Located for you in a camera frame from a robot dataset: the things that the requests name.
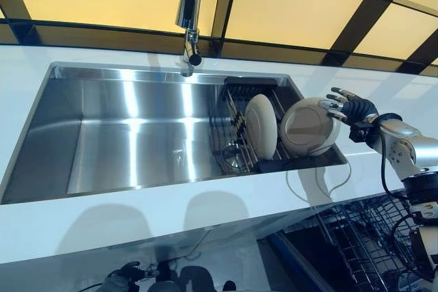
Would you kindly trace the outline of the right robot hand dark glove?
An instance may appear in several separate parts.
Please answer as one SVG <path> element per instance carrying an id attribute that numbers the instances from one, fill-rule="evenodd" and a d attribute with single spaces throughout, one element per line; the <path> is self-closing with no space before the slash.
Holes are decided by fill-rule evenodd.
<path id="1" fill-rule="evenodd" d="M 342 88 L 331 88 L 331 94 L 318 101 L 318 106 L 327 110 L 328 116 L 351 126 L 358 122 L 373 122 L 378 111 L 372 101 Z"/>

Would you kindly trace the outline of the left robot hand dark glove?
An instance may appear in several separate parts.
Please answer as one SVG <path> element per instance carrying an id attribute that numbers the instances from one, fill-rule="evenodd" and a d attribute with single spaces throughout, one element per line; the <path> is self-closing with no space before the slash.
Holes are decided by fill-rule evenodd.
<path id="1" fill-rule="evenodd" d="M 109 273 L 96 291 L 132 292 L 139 291 L 138 281 L 158 275 L 155 269 L 140 269 L 139 261 L 132 261 Z"/>

